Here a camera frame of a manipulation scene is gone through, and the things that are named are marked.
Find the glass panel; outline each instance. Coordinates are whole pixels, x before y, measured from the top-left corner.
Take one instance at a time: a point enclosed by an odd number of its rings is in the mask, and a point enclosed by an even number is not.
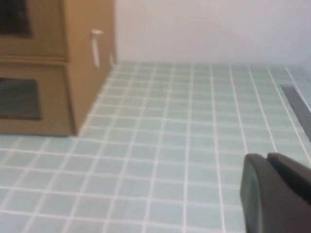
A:
[[[0,0],[0,35],[30,37],[26,0]]]
[[[41,119],[35,80],[0,78],[0,118]]]

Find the tiled floor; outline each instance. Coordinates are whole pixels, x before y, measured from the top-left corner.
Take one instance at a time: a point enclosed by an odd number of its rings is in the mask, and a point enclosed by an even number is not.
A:
[[[297,67],[122,63],[78,138],[0,135],[0,232],[242,233],[247,152],[310,165]]]

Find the wooden cabinet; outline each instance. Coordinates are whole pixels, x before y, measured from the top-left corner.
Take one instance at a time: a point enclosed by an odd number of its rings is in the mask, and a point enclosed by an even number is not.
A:
[[[0,133],[77,134],[115,56],[114,1],[6,1]]]

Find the metal drain grate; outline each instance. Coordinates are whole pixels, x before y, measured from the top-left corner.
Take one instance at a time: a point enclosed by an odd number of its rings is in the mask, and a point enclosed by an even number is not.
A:
[[[311,112],[293,86],[281,86],[303,130],[311,142]]]

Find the cabinet handle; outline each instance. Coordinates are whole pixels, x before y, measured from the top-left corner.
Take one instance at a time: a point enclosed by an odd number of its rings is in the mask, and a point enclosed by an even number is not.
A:
[[[101,67],[101,62],[100,62],[100,55],[98,51],[98,42],[97,42],[97,37],[99,35],[102,35],[104,32],[98,29],[93,29],[91,34],[92,34],[92,49],[93,49],[93,60],[94,60],[94,65],[97,68]]]

